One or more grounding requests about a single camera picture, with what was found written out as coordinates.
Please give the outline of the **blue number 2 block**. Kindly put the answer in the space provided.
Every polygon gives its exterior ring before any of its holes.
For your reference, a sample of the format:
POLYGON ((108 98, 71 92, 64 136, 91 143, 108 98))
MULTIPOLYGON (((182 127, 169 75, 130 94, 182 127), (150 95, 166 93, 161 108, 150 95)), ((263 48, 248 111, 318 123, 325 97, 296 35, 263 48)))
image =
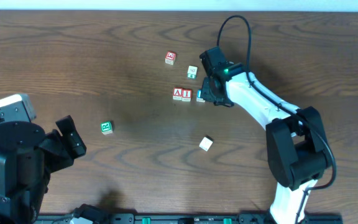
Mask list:
POLYGON ((205 100, 201 97, 201 90, 197 91, 196 101, 201 103, 205 102, 205 100))

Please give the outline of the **red letter I block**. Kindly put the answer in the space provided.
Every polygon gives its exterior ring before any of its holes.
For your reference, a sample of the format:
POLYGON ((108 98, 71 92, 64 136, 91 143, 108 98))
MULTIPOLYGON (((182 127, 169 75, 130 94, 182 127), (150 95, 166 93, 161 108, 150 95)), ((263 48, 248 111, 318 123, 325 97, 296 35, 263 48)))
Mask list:
POLYGON ((190 102, 191 97, 192 97, 192 90, 186 90, 186 89, 182 90, 182 96, 181 96, 182 101, 190 102))

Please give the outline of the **red letter A block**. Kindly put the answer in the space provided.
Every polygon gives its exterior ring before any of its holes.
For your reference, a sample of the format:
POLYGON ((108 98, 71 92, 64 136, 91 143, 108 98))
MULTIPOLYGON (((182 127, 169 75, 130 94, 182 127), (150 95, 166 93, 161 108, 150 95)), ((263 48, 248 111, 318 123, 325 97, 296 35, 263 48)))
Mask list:
POLYGON ((182 100, 182 92, 183 92, 182 88, 174 88, 173 89, 173 94, 172 94, 173 99, 181 101, 182 100))

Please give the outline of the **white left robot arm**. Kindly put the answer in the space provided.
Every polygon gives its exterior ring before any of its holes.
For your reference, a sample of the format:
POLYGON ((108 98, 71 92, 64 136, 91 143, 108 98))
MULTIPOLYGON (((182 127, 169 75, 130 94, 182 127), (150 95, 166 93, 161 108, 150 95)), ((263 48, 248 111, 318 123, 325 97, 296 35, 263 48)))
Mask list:
POLYGON ((34 223, 51 174, 86 154, 71 116, 56 125, 46 133, 31 122, 0 123, 0 223, 34 223))

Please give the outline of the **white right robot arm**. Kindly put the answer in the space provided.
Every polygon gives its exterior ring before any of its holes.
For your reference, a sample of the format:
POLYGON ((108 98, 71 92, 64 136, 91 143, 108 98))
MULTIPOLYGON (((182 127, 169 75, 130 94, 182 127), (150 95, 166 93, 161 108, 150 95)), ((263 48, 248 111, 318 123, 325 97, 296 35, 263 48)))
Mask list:
POLYGON ((238 105, 265 130, 269 169, 277 181, 270 215, 275 223, 305 221, 309 194, 336 164, 319 112, 281 99, 241 63, 228 61, 219 47, 203 52, 206 78, 199 96, 216 106, 238 105))

